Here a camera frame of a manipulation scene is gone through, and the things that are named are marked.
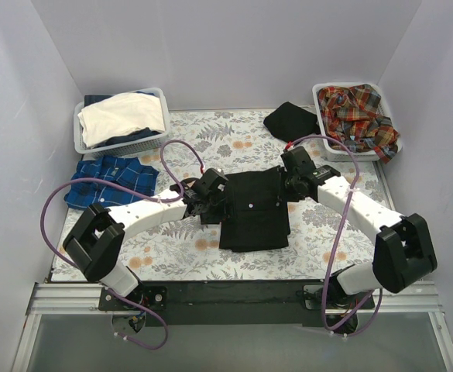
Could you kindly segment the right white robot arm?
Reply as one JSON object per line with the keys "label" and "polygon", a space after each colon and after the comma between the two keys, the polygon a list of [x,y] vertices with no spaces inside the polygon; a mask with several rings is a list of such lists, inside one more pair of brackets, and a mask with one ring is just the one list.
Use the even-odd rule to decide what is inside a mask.
{"label": "right white robot arm", "polygon": [[370,262],[350,265],[330,274],[328,284],[311,294],[346,308],[358,295],[376,289],[397,294],[438,268],[426,220],[385,208],[360,191],[333,167],[316,167],[301,146],[284,150],[282,190],[289,202],[306,198],[332,209],[374,245]]}

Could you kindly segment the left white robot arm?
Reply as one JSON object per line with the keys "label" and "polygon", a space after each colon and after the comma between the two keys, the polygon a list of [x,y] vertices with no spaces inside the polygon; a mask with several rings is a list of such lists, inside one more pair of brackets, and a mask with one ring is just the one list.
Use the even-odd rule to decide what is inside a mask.
{"label": "left white robot arm", "polygon": [[111,208],[90,205],[68,233],[63,248],[88,282],[103,284],[116,293],[123,308],[136,309],[143,292],[137,276],[119,259],[123,243],[146,230],[218,206],[227,182],[221,171],[211,168],[201,178],[176,183],[150,200]]}

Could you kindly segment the black long sleeve shirt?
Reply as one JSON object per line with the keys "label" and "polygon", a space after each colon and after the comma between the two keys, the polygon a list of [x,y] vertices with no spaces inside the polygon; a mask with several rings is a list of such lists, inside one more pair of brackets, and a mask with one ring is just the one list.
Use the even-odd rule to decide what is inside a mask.
{"label": "black long sleeve shirt", "polygon": [[288,247],[290,222],[280,168],[228,174],[227,179],[219,248],[249,253]]}

